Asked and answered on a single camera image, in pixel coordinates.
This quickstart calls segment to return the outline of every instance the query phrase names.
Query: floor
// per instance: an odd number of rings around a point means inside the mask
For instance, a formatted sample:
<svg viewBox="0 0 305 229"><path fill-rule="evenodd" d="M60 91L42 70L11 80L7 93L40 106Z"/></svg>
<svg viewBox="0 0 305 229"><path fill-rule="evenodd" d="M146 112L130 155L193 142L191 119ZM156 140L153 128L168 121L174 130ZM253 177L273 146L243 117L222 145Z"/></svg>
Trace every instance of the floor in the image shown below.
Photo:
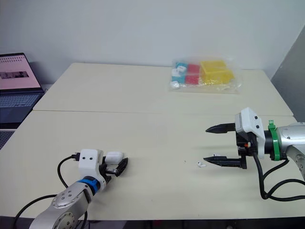
<svg viewBox="0 0 305 229"><path fill-rule="evenodd" d="M8 229L11 217L0 217L0 228ZM33 219L20 218L17 229L28 229ZM304 229L305 217L228 220L91 221L90 229Z"/></svg>

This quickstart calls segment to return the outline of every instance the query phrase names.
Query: laptop screen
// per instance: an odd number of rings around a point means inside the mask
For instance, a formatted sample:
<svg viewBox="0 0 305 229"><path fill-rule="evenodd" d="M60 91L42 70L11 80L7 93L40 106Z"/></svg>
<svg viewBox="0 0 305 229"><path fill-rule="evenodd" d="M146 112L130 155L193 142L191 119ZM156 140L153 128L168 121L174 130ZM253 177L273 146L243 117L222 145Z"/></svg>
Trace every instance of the laptop screen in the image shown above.
<svg viewBox="0 0 305 229"><path fill-rule="evenodd" d="M0 90L40 88L23 53L0 55Z"/></svg>

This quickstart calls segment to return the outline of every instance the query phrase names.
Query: laptop keyboard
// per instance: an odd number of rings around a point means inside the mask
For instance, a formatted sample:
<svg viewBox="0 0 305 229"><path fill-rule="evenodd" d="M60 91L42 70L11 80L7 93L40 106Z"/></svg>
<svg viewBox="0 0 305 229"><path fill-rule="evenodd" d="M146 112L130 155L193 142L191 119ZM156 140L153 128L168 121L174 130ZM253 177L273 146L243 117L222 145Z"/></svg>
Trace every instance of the laptop keyboard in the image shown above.
<svg viewBox="0 0 305 229"><path fill-rule="evenodd" d="M38 94L0 96L0 108L32 106Z"/></svg>

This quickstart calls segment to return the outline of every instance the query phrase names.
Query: table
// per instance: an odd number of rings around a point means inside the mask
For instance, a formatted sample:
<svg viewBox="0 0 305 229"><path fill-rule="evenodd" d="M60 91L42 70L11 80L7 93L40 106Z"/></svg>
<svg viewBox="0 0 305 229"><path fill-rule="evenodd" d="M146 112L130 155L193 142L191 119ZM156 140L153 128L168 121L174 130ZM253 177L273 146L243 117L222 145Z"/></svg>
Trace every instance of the table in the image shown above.
<svg viewBox="0 0 305 229"><path fill-rule="evenodd" d="M234 115L293 113L261 70L243 70L240 94L169 91L170 67L73 63L34 110Z"/></svg>
<svg viewBox="0 0 305 229"><path fill-rule="evenodd" d="M261 118L265 128L269 119L277 126L295 122L291 116ZM250 157L247 170L196 165L213 153L238 157L233 132L204 132L233 120L233 115L33 111L0 151L0 215L14 216L31 200L62 191L57 164L82 148L98 148L124 152L129 164L121 177L95 195L88 208L90 220L304 216L303 200L261 199ZM278 164L268 158L261 162L264 171ZM80 178L77 166L73 160L63 164L68 184ZM302 179L293 162L271 174L265 188L286 178ZM302 186L287 184L275 194L302 193ZM23 216L36 217L50 202L35 204Z"/></svg>

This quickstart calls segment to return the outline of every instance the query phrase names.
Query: yellow block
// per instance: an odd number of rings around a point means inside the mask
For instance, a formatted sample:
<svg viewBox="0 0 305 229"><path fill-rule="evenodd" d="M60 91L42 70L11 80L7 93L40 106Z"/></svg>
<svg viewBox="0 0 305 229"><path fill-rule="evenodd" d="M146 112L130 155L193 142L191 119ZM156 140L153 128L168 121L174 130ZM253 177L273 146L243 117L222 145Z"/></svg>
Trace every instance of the yellow block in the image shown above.
<svg viewBox="0 0 305 229"><path fill-rule="evenodd" d="M205 84L228 83L234 78L233 72L227 69L225 62L219 61L201 61L201 78Z"/></svg>

